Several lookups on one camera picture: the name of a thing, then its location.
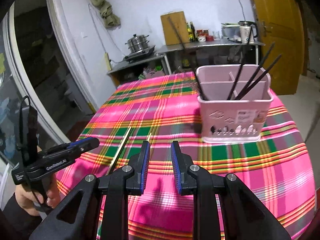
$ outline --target cooking pot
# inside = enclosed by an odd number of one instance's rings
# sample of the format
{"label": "cooking pot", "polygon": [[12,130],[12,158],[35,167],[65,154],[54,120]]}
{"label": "cooking pot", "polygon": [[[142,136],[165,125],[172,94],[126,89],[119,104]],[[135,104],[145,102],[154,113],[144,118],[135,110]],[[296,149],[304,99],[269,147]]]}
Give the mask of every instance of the cooking pot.
{"label": "cooking pot", "polygon": [[131,51],[131,53],[143,50],[143,49],[147,49],[148,46],[148,40],[147,37],[149,35],[145,36],[145,35],[137,35],[134,34],[133,37],[131,39],[128,40],[128,42],[126,43]]}

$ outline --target doorway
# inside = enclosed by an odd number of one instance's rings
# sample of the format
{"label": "doorway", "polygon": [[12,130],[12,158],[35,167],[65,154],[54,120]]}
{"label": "doorway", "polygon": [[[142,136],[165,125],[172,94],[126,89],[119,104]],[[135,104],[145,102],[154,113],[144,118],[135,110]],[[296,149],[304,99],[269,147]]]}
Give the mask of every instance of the doorway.
{"label": "doorway", "polygon": [[75,141],[93,112],[68,69],[49,11],[47,0],[16,0],[15,40],[37,97],[61,132]]}

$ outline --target black chopstick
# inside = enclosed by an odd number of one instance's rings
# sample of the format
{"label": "black chopstick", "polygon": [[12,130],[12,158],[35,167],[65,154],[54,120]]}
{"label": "black chopstick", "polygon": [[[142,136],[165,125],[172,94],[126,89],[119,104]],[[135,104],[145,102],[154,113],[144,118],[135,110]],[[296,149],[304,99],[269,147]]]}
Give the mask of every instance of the black chopstick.
{"label": "black chopstick", "polygon": [[248,41],[247,41],[247,44],[244,46],[244,49],[243,49],[243,52],[244,52],[244,55],[243,55],[243,58],[242,58],[242,61],[241,61],[241,64],[240,64],[240,67],[238,69],[238,73],[237,73],[237,76],[235,78],[235,81],[233,82],[232,84],[232,88],[229,92],[229,95],[228,95],[228,98],[227,100],[230,100],[231,97],[232,97],[232,94],[233,94],[233,91],[235,90],[236,88],[236,85],[239,81],[239,78],[240,78],[240,74],[242,72],[242,68],[243,68],[243,65],[244,65],[244,62],[245,62],[245,58],[246,58],[246,55],[247,55],[247,52],[248,52],[248,47],[249,47],[249,43],[250,43],[250,38],[251,38],[251,33],[252,33],[252,27],[250,27],[250,32],[249,32],[249,36],[248,36]]}
{"label": "black chopstick", "polygon": [[240,91],[239,95],[241,95],[242,93],[244,93],[246,91],[246,89],[249,87],[249,85],[251,84],[251,82],[254,80],[254,78],[256,77],[256,75],[258,74],[260,68],[263,67],[263,64],[265,63],[265,61],[267,60],[270,52],[272,51],[273,47],[275,46],[275,42],[273,42],[269,48],[269,50],[267,51],[267,53],[265,54],[265,56],[262,58],[262,60],[260,61],[259,66],[257,67],[257,69],[255,70],[255,72],[253,73],[253,75],[251,76],[251,78],[249,78],[248,82],[244,85],[244,87],[242,88],[242,90]]}
{"label": "black chopstick", "polygon": [[259,81],[261,81],[261,79],[264,78],[265,75],[267,75],[267,73],[273,68],[273,66],[278,62],[278,60],[281,58],[281,54],[276,57],[276,59],[271,63],[271,65],[265,70],[265,72],[263,72],[248,88],[245,92],[243,93],[239,93],[239,95],[235,98],[235,100],[240,100],[241,98],[243,98],[247,93],[249,93],[249,91],[256,85],[258,84]]}
{"label": "black chopstick", "polygon": [[[175,33],[176,33],[176,35],[177,35],[177,37],[178,37],[178,39],[179,39],[179,41],[180,41],[180,44],[181,44],[182,47],[183,47],[184,53],[185,53],[186,56],[188,57],[188,53],[187,53],[186,47],[184,46],[183,41],[182,41],[182,39],[181,39],[181,37],[180,37],[180,34],[179,34],[177,28],[174,26],[174,24],[173,24],[173,22],[172,22],[172,20],[171,20],[170,17],[168,17],[168,21],[169,21],[171,27],[173,28],[173,30],[175,31]],[[198,83],[200,97],[201,97],[203,100],[206,101],[206,100],[207,100],[207,97],[204,95],[204,93],[203,93],[203,91],[202,91],[202,88],[201,88],[201,86],[200,86],[199,79],[198,79],[197,74],[196,74],[196,70],[195,70],[195,68],[194,68],[193,65],[192,65],[192,61],[191,61],[189,58],[188,58],[188,60],[189,60],[189,63],[190,63],[190,67],[191,67],[191,69],[192,69],[192,71],[193,71],[193,74],[195,75],[196,82]]]}

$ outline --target hanging cloth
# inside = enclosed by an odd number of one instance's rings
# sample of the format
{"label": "hanging cloth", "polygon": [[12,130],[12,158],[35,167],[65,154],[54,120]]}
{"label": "hanging cloth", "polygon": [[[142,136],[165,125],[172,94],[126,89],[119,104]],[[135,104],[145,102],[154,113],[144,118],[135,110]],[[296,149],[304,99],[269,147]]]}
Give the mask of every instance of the hanging cloth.
{"label": "hanging cloth", "polygon": [[112,6],[106,0],[90,0],[91,3],[100,10],[100,16],[106,28],[119,26],[120,18],[112,12]]}

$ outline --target pink plaid tablecloth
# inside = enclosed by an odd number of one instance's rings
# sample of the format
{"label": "pink plaid tablecloth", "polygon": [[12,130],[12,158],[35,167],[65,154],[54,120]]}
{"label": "pink plaid tablecloth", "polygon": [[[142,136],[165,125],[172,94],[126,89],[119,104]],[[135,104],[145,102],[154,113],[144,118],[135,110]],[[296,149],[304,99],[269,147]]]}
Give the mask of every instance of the pink plaid tablecloth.
{"label": "pink plaid tablecloth", "polygon": [[[279,98],[271,104],[261,140],[213,145],[201,141],[197,94],[192,74],[171,75],[122,85],[99,109],[80,138],[97,137],[100,146],[82,154],[57,173],[62,196],[87,174],[103,176],[129,126],[133,127],[121,167],[150,137],[147,187],[141,197],[129,196],[130,239],[191,239],[193,197],[175,189],[170,144],[211,173],[235,173],[284,225],[292,238],[302,233],[314,215],[315,183],[307,148]],[[220,214],[220,229],[224,238]]]}

